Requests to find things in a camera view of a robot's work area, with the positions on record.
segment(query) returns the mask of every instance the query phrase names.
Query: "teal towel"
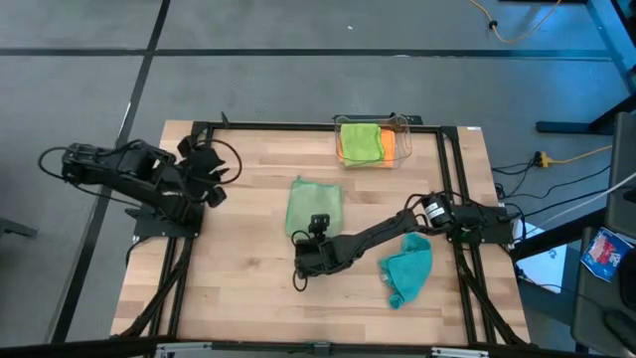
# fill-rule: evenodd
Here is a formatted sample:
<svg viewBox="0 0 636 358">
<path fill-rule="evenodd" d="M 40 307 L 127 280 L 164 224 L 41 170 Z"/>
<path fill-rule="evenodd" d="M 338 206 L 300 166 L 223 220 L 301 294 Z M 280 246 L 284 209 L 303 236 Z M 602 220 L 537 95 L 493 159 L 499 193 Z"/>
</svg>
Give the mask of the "teal towel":
<svg viewBox="0 0 636 358">
<path fill-rule="evenodd" d="M 401 253 L 380 260 L 383 280 L 394 290 L 389 298 L 393 309 L 413 301 L 424 286 L 433 265 L 430 242 L 418 234 L 406 234 Z"/>
<path fill-rule="evenodd" d="M 385 158 L 382 130 L 372 123 L 343 124 L 340 128 L 345 165 L 375 163 Z"/>
</svg>

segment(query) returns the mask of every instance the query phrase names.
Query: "clear plastic container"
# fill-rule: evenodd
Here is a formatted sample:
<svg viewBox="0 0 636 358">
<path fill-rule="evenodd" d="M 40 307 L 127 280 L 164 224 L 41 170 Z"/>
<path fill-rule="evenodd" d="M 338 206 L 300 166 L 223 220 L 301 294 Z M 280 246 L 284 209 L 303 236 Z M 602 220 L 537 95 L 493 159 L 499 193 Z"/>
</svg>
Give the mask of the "clear plastic container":
<svg viewBox="0 0 636 358">
<path fill-rule="evenodd" d="M 346 127 L 352 124 L 376 124 Z M 335 119 L 336 155 L 343 169 L 397 169 L 412 153 L 408 121 L 401 115 L 387 119 Z"/>
</svg>

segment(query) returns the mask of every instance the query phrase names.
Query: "green cloth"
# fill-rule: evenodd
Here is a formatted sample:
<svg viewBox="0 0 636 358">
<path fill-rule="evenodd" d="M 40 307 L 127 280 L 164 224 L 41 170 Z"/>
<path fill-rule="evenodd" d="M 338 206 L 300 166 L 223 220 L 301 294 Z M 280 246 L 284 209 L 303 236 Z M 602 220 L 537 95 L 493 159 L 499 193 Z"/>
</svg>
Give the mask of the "green cloth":
<svg viewBox="0 0 636 358">
<path fill-rule="evenodd" d="M 401 253 L 380 260 L 383 280 L 394 290 L 389 297 L 393 309 L 413 301 L 424 286 L 433 266 L 430 242 L 419 234 L 406 234 Z"/>
<path fill-rule="evenodd" d="M 343 124 L 340 141 L 346 166 L 375 165 L 385 159 L 382 130 L 377 124 Z"/>
<path fill-rule="evenodd" d="M 329 227 L 326 235 L 339 235 L 344 226 L 342 203 L 343 193 L 340 185 L 312 183 L 296 177 L 291 184 L 287 202 L 285 233 L 291 237 L 297 230 L 306 232 L 312 215 L 328 214 Z"/>
</svg>

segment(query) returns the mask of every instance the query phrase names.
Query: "wooden tabletop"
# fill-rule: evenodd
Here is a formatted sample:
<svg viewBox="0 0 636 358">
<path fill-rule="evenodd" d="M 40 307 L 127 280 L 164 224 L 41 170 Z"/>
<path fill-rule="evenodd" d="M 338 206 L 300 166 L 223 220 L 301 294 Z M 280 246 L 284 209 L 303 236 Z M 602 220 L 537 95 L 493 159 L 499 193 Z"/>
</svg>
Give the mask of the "wooden tabletop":
<svg viewBox="0 0 636 358">
<path fill-rule="evenodd" d="M 177 153 L 191 121 L 167 121 L 161 147 Z M 496 205 L 493 178 L 480 128 L 460 127 L 460 145 L 471 198 Z M 345 234 L 393 216 L 412 193 L 443 190 L 435 136 L 411 134 L 412 155 L 400 169 L 338 168 L 333 132 L 216 130 L 214 137 L 234 146 L 243 161 L 238 181 L 225 186 L 228 199 L 206 208 L 195 240 L 179 322 L 178 337 L 260 342 L 466 344 L 458 278 L 451 246 L 429 238 L 433 267 L 414 302 L 389 308 L 390 290 L 381 281 L 378 260 L 399 251 L 400 239 L 365 252 L 337 274 L 311 277 L 304 292 L 292 286 L 294 248 L 285 235 L 291 182 L 303 179 L 339 184 L 345 193 Z M 237 161 L 214 145 L 228 166 Z M 452 163 L 452 149 L 446 143 Z M 451 164 L 453 187 L 458 191 Z M 127 328 L 148 303 L 157 282 L 166 238 L 140 245 L 130 257 L 112 333 Z M 515 332 L 528 329 L 510 259 L 497 246 L 481 247 L 491 300 Z M 171 297 L 161 332 L 167 330 Z M 478 337 L 484 340 L 479 304 L 473 297 Z"/>
</svg>

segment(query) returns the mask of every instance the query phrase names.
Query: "orange cloth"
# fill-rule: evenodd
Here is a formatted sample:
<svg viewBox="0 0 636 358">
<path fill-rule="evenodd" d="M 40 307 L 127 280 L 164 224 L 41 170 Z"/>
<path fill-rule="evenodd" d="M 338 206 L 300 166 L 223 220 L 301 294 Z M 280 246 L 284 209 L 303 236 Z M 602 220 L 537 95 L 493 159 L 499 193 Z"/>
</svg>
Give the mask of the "orange cloth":
<svg viewBox="0 0 636 358">
<path fill-rule="evenodd" d="M 383 129 L 380 134 L 382 147 L 385 150 L 385 158 L 382 163 L 374 165 L 379 168 L 393 168 L 396 159 L 396 134 L 392 130 Z M 338 140 L 338 157 L 343 161 L 342 142 Z"/>
</svg>

